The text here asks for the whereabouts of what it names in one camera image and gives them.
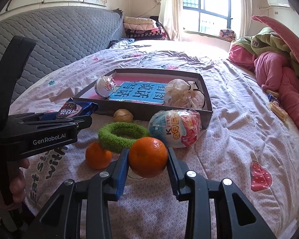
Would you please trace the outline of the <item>person's left hand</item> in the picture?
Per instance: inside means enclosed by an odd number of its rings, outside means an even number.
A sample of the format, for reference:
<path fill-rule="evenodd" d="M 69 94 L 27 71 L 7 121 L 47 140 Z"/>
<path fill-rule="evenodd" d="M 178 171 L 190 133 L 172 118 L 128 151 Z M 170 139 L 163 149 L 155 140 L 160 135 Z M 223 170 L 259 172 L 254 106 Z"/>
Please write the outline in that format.
<path fill-rule="evenodd" d="M 29 159 L 25 158 L 19 161 L 19 167 L 27 169 L 30 166 Z M 13 197 L 13 204 L 8 205 L 11 207 L 7 208 L 13 208 L 14 205 L 19 205 L 22 203 L 22 201 L 25 199 L 25 186 L 26 186 L 26 180 L 24 177 L 23 172 L 21 169 L 18 169 L 18 175 L 10 182 L 10 191 L 12 193 Z"/>

